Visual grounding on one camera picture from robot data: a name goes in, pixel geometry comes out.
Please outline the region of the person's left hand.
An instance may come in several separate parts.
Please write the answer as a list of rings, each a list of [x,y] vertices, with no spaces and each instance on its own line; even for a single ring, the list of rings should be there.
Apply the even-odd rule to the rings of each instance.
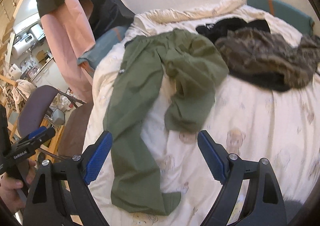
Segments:
[[[6,172],[1,175],[1,199],[12,214],[25,207],[17,193],[17,190],[21,188],[23,188],[21,180],[8,176]]]

